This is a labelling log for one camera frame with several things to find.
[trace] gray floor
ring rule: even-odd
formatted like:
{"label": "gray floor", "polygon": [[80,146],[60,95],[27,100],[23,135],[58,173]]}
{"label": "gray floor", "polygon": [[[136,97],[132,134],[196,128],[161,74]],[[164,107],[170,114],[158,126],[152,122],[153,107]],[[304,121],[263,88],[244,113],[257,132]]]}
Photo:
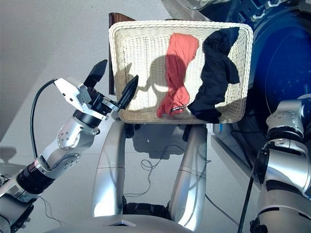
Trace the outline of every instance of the gray floor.
{"label": "gray floor", "polygon": [[[0,173],[14,174],[33,161],[29,136],[29,115],[37,89],[53,78],[73,76],[81,81],[92,66],[108,58],[108,13],[120,12],[138,20],[171,18],[160,1],[154,0],[2,0],[0,4]],[[108,75],[97,89],[108,93]],[[74,109],[55,87],[40,97],[35,113],[38,151],[54,140],[59,127]],[[95,169],[105,135],[113,118],[100,124],[101,134],[80,162],[46,190],[43,197],[52,205],[54,217],[70,223],[90,217],[90,201]],[[146,135],[151,127],[154,135]],[[148,172],[140,167],[142,159],[153,164],[169,144],[185,143],[175,126],[143,126],[134,139],[126,141],[126,180],[124,192],[143,192],[148,188]],[[170,147],[153,171],[148,193],[128,201],[166,205],[182,159],[182,151]],[[246,187],[241,187],[223,162],[208,146],[207,194],[239,221]],[[256,195],[251,197],[244,232],[256,215]],[[58,227],[45,216],[41,200],[35,203],[32,221],[20,233],[40,233]],[[198,232],[236,232],[237,227],[209,202],[205,203]]]}

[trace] white wicker basket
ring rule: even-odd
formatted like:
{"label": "white wicker basket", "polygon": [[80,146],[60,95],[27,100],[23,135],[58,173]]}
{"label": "white wicker basket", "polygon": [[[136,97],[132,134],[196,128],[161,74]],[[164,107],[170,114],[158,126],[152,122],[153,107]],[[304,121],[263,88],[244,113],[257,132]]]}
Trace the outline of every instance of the white wicker basket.
{"label": "white wicker basket", "polygon": [[132,21],[114,24],[109,29],[111,62],[115,79],[117,99],[126,83],[135,75],[139,76],[136,94],[120,117],[127,123],[158,124],[199,124],[206,123],[194,117],[188,108],[183,113],[162,118],[156,116],[156,110],[164,99],[167,88],[165,77],[165,55],[173,33],[191,34],[198,38],[200,47],[190,62],[184,84],[190,94],[190,103],[194,100],[202,84],[201,71],[204,65],[202,43],[214,31],[221,28],[239,27],[239,37],[232,46],[229,58],[236,65],[240,83],[229,84],[225,102],[216,105],[222,113],[221,123],[239,121],[245,111],[253,31],[245,24],[197,22],[197,21]]}

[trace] black cable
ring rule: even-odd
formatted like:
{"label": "black cable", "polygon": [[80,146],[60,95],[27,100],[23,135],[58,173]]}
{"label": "black cable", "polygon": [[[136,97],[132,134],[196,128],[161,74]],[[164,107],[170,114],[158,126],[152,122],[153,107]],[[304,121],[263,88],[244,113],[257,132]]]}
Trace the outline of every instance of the black cable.
{"label": "black cable", "polygon": [[[65,223],[65,222],[63,222],[63,221],[61,221],[61,220],[58,220],[58,219],[54,218],[54,216],[53,216],[53,214],[52,214],[52,207],[51,207],[51,204],[50,204],[47,200],[45,200],[44,198],[42,198],[42,197],[39,197],[39,198],[40,198],[41,200],[43,200],[43,203],[44,203],[44,206],[45,206],[45,216],[48,217],[48,218],[50,218],[50,219],[53,219],[53,220],[55,220],[55,221],[58,221],[59,225],[62,226],[62,223]],[[50,207],[50,215],[51,215],[51,216],[48,216],[48,213],[47,213],[47,204],[48,204],[49,207]]]}
{"label": "black cable", "polygon": [[235,133],[235,132],[234,132],[233,130],[230,131],[231,136],[236,140],[236,142],[238,143],[239,147],[241,148],[241,150],[242,150],[242,152],[243,152],[243,155],[244,155],[244,157],[245,157],[245,159],[246,159],[246,161],[247,161],[249,167],[250,167],[251,169],[253,169],[253,165],[252,165],[252,163],[251,163],[251,161],[250,161],[250,159],[249,159],[249,157],[248,157],[248,155],[247,155],[247,152],[246,152],[244,146],[242,145],[241,141],[236,137],[236,135],[235,135],[234,133]]}
{"label": "black cable", "polygon": [[229,216],[229,214],[227,214],[225,211],[223,211],[220,207],[218,207],[209,197],[207,194],[205,194],[206,199],[216,208],[218,209],[220,212],[222,212],[227,218],[229,218],[235,225],[239,225],[239,223],[234,220],[232,217]]}
{"label": "black cable", "polygon": [[253,182],[254,182],[254,178],[251,175],[251,178],[249,179],[249,183],[248,183],[248,188],[247,188],[247,192],[246,192],[246,196],[245,196],[245,201],[244,201],[243,209],[242,209],[242,214],[241,214],[241,218],[240,218],[238,233],[242,233],[243,224],[244,224],[244,220],[245,220],[245,216],[246,216],[246,210],[247,210],[249,198],[251,196]]}
{"label": "black cable", "polygon": [[56,79],[48,81],[46,84],[44,84],[36,93],[35,99],[33,101],[33,106],[31,108],[31,114],[30,114],[30,136],[31,136],[31,143],[33,145],[33,152],[34,152],[34,157],[35,159],[38,157],[37,154],[37,148],[35,146],[35,135],[34,135],[34,115],[35,115],[35,106],[37,104],[38,98],[41,94],[41,92],[50,84],[54,83]]}
{"label": "black cable", "polygon": [[150,180],[151,173],[152,173],[152,171],[155,169],[155,167],[158,166],[158,164],[160,163],[160,161],[162,160],[162,158],[163,158],[163,156],[164,156],[164,154],[165,154],[166,149],[167,149],[168,147],[171,147],[171,146],[176,146],[176,147],[180,148],[183,152],[185,151],[185,150],[184,150],[183,148],[181,148],[180,146],[175,145],[175,144],[171,144],[171,145],[168,145],[168,146],[166,146],[166,147],[164,148],[164,151],[163,151],[163,153],[162,153],[162,155],[161,155],[159,161],[157,161],[157,163],[156,163],[155,165],[153,165],[153,164],[152,164],[149,160],[147,160],[147,159],[141,160],[141,162],[140,162],[141,168],[144,169],[144,170],[146,170],[146,171],[149,171],[149,174],[148,174],[148,177],[147,177],[147,181],[148,181],[148,183],[149,183],[149,186],[148,186],[147,190],[144,191],[144,192],[142,192],[142,193],[125,193],[125,194],[124,194],[125,197],[137,198],[137,197],[140,197],[140,196],[146,194],[146,193],[149,191],[149,189],[151,188],[151,180]]}

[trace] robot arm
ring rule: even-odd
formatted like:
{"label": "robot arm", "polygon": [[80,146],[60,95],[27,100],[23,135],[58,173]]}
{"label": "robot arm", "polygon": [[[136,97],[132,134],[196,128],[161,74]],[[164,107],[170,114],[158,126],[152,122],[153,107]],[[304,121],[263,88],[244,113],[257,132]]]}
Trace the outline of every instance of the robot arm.
{"label": "robot arm", "polygon": [[0,188],[0,233],[16,232],[22,227],[43,191],[74,166],[83,151],[92,145],[99,134],[100,122],[111,111],[125,109],[133,98],[138,76],[127,84],[118,103],[94,89],[104,74],[106,63],[106,60],[99,62],[84,84],[73,78],[54,82],[66,101],[77,110],[36,160]]}
{"label": "robot arm", "polygon": [[309,98],[284,100],[266,120],[269,141],[254,166],[262,186],[252,233],[311,229],[311,163],[303,144],[310,108]]}

